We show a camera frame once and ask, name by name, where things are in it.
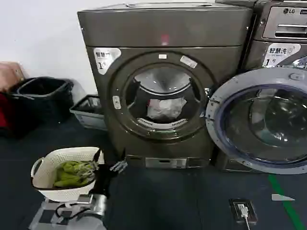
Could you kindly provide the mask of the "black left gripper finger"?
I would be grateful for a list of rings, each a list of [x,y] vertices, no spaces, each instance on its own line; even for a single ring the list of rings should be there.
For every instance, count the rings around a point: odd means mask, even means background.
[[[115,163],[111,168],[110,171],[121,173],[127,167],[126,161],[126,149],[123,150],[122,155],[120,157],[120,161]]]
[[[94,177],[94,173],[99,169],[99,157],[102,150],[98,149],[90,161],[82,161],[80,176],[82,178]]]

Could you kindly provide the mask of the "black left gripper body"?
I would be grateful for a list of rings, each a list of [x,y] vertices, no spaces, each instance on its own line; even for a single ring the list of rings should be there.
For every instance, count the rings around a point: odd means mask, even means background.
[[[110,169],[107,164],[99,165],[99,169],[95,172],[95,184],[90,190],[91,194],[104,195],[110,197],[110,185],[113,178],[116,177],[116,172]]]

